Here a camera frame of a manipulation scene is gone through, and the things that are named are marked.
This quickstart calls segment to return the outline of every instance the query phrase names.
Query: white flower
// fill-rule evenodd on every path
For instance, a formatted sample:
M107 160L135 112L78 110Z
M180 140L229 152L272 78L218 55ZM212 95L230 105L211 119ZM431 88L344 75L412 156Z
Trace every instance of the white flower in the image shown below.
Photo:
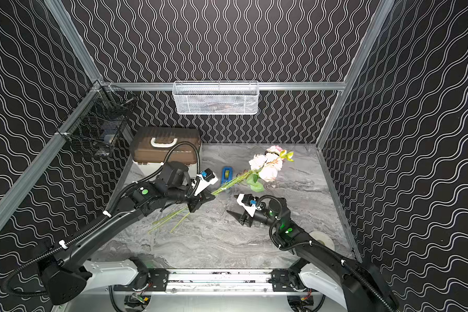
M263 167L266 161L267 161L267 157L265 155L259 154L259 155L253 156L253 159L250 160L251 169L252 170L260 169L261 167Z
M275 181L275 178L277 177L277 168L272 164L265 165L258 173L258 176L265 182Z
M282 151L282 147L280 147L279 145L273 145L269 148L267 148L267 152L269 153L275 153L275 154L278 154L281 153Z
M274 165L278 171L282 169L282 159L277 154L267 153L265 156L267 157L267 163Z

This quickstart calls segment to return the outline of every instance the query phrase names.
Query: metal bracket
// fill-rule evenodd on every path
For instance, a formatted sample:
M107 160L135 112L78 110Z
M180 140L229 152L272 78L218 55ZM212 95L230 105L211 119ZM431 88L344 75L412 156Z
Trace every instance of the metal bracket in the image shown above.
M272 270L272 291L292 291L293 286L291 286L291 282L289 281L289 271L288 270L281 270L275 269Z
M150 291L165 291L167 290L168 276L170 272L166 269L149 270L149 278L151 280Z

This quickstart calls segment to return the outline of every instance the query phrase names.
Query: white toolbox handle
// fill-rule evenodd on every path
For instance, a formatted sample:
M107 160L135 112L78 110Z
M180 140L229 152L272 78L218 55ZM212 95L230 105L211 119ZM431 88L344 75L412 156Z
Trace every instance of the white toolbox handle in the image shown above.
M174 146L179 139L175 138L173 139L172 143L156 143L156 138L151 139L151 146L154 147L172 147Z

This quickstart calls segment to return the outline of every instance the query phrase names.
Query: white cable tie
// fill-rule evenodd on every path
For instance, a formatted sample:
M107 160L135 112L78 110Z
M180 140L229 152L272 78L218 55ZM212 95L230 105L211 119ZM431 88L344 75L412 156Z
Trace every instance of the white cable tie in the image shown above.
M63 249L68 249L68 246L66 246L66 242L64 240L60 240L59 245L61 245Z

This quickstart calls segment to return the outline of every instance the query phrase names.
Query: gray marble surface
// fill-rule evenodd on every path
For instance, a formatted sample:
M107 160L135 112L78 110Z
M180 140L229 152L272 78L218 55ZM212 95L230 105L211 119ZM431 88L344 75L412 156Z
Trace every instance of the gray marble surface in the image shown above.
M269 145L206 145L202 146L201 168L210 168L217 175L229 165L235 173L249 169L248 161ZM307 232L321 231L333 240L337 252L350 257L351 250L338 219L324 175L313 145L285 145L293 150L293 163L285 162L275 182L264 182L265 192L285 197L291 218ZM126 182L144 175L136 165ZM210 187L218 188L220 182ZM173 232L170 230L186 215L186 211L161 228L152 231L152 222L178 210L173 205L164 212L154 212L131 225L93 254L94 261L116 261L138 256L151 267L165 268L287 268L298 258L279 251L268 237L268 227L253 224L241 226L226 210L242 212L234 195L252 193L247 185L236 185L190 214Z

